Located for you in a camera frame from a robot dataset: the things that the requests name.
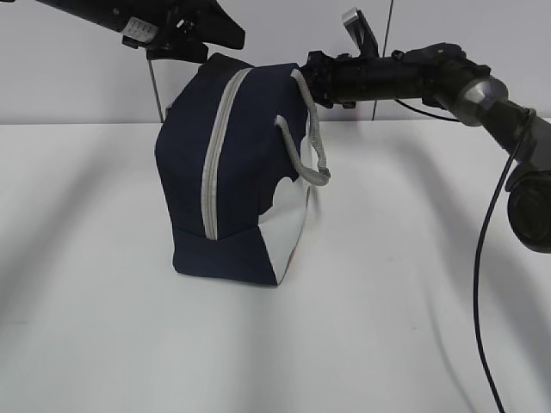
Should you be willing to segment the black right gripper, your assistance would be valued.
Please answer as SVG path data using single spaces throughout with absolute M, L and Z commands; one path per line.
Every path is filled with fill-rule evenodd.
M 314 102 L 324 108 L 343 106 L 333 85 L 336 62 L 335 58 L 322 51 L 312 51 L 308 53 L 306 63 L 300 68 Z

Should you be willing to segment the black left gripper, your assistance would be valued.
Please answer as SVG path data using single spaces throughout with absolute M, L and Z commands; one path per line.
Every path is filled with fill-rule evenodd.
M 132 16 L 158 26 L 147 44 L 122 35 L 122 44 L 144 49 L 147 60 L 207 60 L 204 43 L 245 46 L 245 31 L 214 0 L 121 1 L 120 12 L 125 26 Z

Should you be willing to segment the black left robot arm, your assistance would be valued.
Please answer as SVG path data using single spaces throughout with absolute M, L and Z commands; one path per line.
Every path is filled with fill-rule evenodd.
M 45 1 L 122 36 L 122 44 L 145 50 L 149 60 L 204 63 L 208 45 L 233 50 L 245 45 L 245 31 L 216 1 Z

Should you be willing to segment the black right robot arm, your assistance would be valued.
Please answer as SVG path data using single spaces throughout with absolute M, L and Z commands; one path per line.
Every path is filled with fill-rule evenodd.
M 489 66 L 469 60 L 455 44 L 439 43 L 385 58 L 310 52 L 300 71 L 325 108 L 420 99 L 465 126 L 483 127 L 517 163 L 505 184 L 511 229 L 528 249 L 549 253 L 550 124 L 513 102 Z

